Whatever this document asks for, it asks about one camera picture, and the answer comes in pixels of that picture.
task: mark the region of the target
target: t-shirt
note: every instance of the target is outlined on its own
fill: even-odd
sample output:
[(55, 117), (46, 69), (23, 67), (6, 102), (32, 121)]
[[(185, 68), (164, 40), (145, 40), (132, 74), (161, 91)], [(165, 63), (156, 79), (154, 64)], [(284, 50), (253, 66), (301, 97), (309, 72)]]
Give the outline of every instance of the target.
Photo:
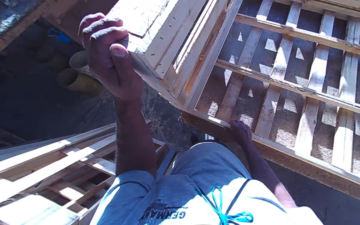
[(116, 177), (91, 225), (322, 224), (308, 207), (287, 209), (226, 147), (194, 145), (157, 180), (146, 171)]

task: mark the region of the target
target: shoe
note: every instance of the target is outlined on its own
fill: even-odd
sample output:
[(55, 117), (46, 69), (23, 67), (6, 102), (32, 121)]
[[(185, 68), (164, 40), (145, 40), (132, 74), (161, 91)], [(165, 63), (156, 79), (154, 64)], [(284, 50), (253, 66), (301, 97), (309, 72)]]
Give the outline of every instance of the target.
[(198, 144), (200, 142), (200, 139), (198, 138), (198, 136), (196, 134), (191, 134), (191, 144), (195, 145)]

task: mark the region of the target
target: finger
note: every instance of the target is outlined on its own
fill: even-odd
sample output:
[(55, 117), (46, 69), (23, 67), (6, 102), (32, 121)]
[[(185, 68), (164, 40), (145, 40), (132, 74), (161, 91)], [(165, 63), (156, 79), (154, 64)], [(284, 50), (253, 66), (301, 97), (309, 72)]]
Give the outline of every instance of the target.
[(95, 14), (90, 14), (85, 16), (79, 25), (79, 30), (78, 30), (78, 35), (80, 36), (80, 38), (83, 40), (83, 30), (84, 28), (88, 27), (89, 25), (91, 25), (92, 23), (105, 18), (105, 15), (103, 13), (95, 13)]
[(113, 68), (110, 46), (127, 37), (128, 31), (122, 27), (110, 27), (93, 33), (90, 37), (89, 62), (95, 66)]
[(84, 48), (88, 48), (90, 45), (90, 38), (94, 33), (97, 33), (101, 30), (110, 28), (110, 27), (119, 27), (123, 26), (123, 21), (118, 18), (103, 18), (97, 20), (90, 24), (89, 26), (85, 27), (82, 31), (83, 33), (83, 40), (84, 40)]
[(110, 51), (120, 85), (133, 85), (133, 82), (136, 81), (136, 79), (140, 79), (140, 77), (134, 71), (133, 63), (127, 49), (121, 44), (113, 44), (110, 47)]

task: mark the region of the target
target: blue string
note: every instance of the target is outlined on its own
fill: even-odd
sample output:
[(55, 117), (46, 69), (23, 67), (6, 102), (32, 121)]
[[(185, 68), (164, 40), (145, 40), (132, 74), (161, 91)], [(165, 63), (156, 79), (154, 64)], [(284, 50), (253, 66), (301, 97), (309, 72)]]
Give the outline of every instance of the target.
[[(219, 195), (219, 205), (217, 205), (217, 201), (216, 201), (216, 197), (214, 195), (214, 191), (218, 189), (220, 192)], [(212, 207), (212, 209), (217, 213), (217, 215), (219, 216), (220, 219), (220, 225), (228, 225), (229, 221), (234, 221), (234, 222), (253, 222), (254, 221), (254, 217), (251, 213), (247, 213), (247, 212), (242, 212), (242, 213), (238, 213), (236, 215), (227, 215), (222, 213), (222, 206), (223, 206), (223, 195), (222, 195), (222, 189), (218, 186), (213, 187), (211, 193), (212, 193), (212, 198), (213, 198), (213, 202), (215, 203), (215, 205), (212, 204), (212, 202), (207, 198), (206, 195), (204, 195), (201, 190), (199, 188), (195, 188), (195, 190), (198, 192), (198, 194), (204, 198), (204, 200), (209, 203), (209, 205)]]

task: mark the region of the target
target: person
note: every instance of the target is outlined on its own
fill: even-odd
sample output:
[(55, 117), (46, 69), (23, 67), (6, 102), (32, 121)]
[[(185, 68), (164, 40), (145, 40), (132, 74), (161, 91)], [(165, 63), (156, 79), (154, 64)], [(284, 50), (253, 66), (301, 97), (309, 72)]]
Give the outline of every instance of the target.
[(155, 179), (155, 146), (141, 112), (144, 83), (121, 44), (128, 31), (120, 19), (97, 13), (83, 18), (79, 35), (92, 73), (114, 95), (117, 116), (117, 177), (92, 225), (321, 224), (310, 208), (296, 206), (242, 121), (233, 120), (231, 132), (250, 173), (226, 147), (203, 142)]

